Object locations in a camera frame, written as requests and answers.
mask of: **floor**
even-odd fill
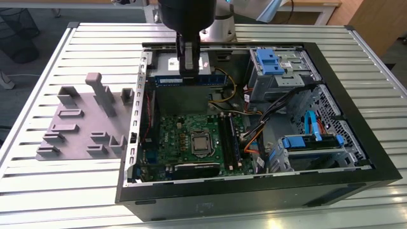
[[[62,9],[61,17],[53,18],[49,9],[29,10],[40,35],[33,42],[40,50],[40,57],[30,63],[16,64],[0,52],[0,69],[6,75],[33,74],[40,75],[58,43],[60,37],[65,31],[66,24],[70,21],[80,22],[133,22],[144,23],[142,10],[66,10]],[[239,23],[251,23],[244,18]],[[384,63],[395,63],[392,73],[407,86],[407,45],[396,41],[388,52],[383,56]],[[12,126],[20,114],[30,91],[34,87],[36,76],[13,76],[10,77],[16,86],[13,90],[0,88],[0,125]],[[0,140],[6,137],[8,131],[0,129]]]

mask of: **green motherboard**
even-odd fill
[[[239,136],[244,132],[243,118],[236,115],[232,121]],[[224,167],[216,115],[161,116],[158,150],[146,150],[144,154],[149,168],[148,181],[170,180],[165,165],[186,163],[220,163],[218,177],[253,174],[249,156],[243,157],[239,168],[228,170]]]

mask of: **motherboard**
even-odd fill
[[[233,127],[229,132],[233,131],[237,139],[244,132],[243,118],[237,114],[232,115],[229,120]],[[233,152],[224,154],[229,139],[221,135],[222,128],[218,122],[218,115],[161,116],[158,149],[144,151],[144,170],[148,170],[145,180],[172,180],[176,167],[182,168],[185,173],[193,173],[193,169],[189,170],[192,165],[216,166],[216,177],[253,173],[249,155],[240,157],[239,145],[236,153],[240,158],[234,160],[234,168],[232,160],[225,160],[225,157],[233,157]]]

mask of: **mesh trash can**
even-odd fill
[[[25,8],[0,8],[0,17],[18,35],[32,39],[40,34],[37,25]]]
[[[38,57],[32,41],[22,38],[6,22],[0,22],[0,49],[14,63],[28,63]]]

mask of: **aluminum table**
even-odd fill
[[[407,91],[357,33],[340,26],[236,25],[239,41],[315,42],[403,177]],[[90,92],[88,72],[110,90],[133,87],[142,42],[173,42],[156,24],[81,23],[68,28],[0,150],[0,228],[404,228],[407,178],[319,208],[140,223],[114,205],[118,159],[34,160],[62,85]]]

